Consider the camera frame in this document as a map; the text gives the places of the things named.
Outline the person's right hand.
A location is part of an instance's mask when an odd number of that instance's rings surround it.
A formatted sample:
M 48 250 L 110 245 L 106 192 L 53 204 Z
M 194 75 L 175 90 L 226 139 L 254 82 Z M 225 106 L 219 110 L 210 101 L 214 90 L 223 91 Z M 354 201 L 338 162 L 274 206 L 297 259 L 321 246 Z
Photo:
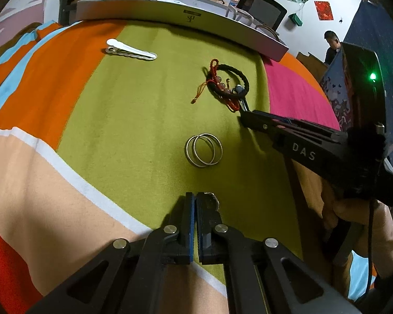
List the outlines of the person's right hand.
M 339 199 L 331 185 L 323 180 L 321 199 L 325 228 L 333 229 L 340 220 L 363 227 L 353 251 L 361 257 L 371 258 L 378 276 L 385 279 L 393 275 L 393 218 L 384 203 L 375 201 L 373 220 L 369 220 L 368 201 Z

